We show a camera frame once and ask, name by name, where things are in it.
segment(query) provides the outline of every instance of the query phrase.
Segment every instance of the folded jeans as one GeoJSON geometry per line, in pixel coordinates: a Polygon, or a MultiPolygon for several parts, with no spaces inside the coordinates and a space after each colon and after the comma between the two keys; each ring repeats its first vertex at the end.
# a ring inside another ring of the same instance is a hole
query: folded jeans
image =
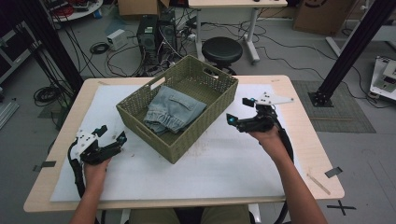
{"type": "Polygon", "coordinates": [[[148,105],[148,113],[143,121],[156,134],[163,134],[168,130],[178,133],[195,120],[205,108],[206,104],[180,91],[161,86],[148,105]]]}

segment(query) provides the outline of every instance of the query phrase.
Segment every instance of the black mat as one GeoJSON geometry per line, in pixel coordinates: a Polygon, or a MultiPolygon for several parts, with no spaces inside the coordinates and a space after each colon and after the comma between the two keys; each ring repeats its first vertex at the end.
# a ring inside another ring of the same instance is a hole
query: black mat
{"type": "Polygon", "coordinates": [[[61,112],[61,106],[58,103],[46,105],[38,115],[39,119],[57,119],[61,112]]]}
{"type": "Polygon", "coordinates": [[[317,91],[322,81],[292,81],[294,89],[311,120],[315,131],[328,133],[375,133],[358,103],[349,94],[347,86],[341,83],[331,100],[334,107],[315,107],[309,92],[317,91]]]}

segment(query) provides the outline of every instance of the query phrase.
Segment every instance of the wicker basket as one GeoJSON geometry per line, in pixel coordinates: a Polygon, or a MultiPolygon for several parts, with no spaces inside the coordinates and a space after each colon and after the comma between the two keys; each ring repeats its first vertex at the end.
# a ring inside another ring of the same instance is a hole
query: wicker basket
{"type": "Polygon", "coordinates": [[[238,79],[219,69],[186,56],[162,75],[123,99],[117,104],[123,123],[157,150],[171,163],[190,148],[201,134],[227,108],[235,96],[238,79]],[[150,130],[143,122],[151,100],[161,85],[183,92],[190,97],[207,104],[204,112],[184,132],[166,132],[160,136],[150,130]]]}

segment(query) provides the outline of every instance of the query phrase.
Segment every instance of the metal pole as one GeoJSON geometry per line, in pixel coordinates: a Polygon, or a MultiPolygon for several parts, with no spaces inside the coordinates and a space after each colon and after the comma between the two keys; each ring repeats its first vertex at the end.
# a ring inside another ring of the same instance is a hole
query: metal pole
{"type": "Polygon", "coordinates": [[[76,97],[84,81],[64,48],[61,39],[50,24],[50,18],[48,18],[45,9],[39,0],[15,0],[15,4],[32,33],[41,41],[41,44],[64,75],[73,89],[74,97],[76,97]]]}
{"type": "Polygon", "coordinates": [[[394,8],[396,8],[396,1],[394,0],[375,0],[373,2],[358,29],[356,29],[341,52],[329,75],[326,76],[317,92],[310,93],[314,105],[328,106],[331,103],[330,98],[335,89],[384,22],[389,18],[394,8]]]}

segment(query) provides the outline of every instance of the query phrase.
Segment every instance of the human arm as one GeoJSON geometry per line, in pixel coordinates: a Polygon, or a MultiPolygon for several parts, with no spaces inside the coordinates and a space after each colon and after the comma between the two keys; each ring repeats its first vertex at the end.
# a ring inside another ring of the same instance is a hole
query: human arm
{"type": "Polygon", "coordinates": [[[265,133],[249,133],[259,140],[274,161],[285,191],[290,219],[298,223],[327,223],[317,202],[301,178],[283,145],[277,127],[265,133]]]}
{"type": "Polygon", "coordinates": [[[97,165],[84,164],[86,188],[70,224],[94,223],[106,179],[106,168],[110,160],[97,165]]]}

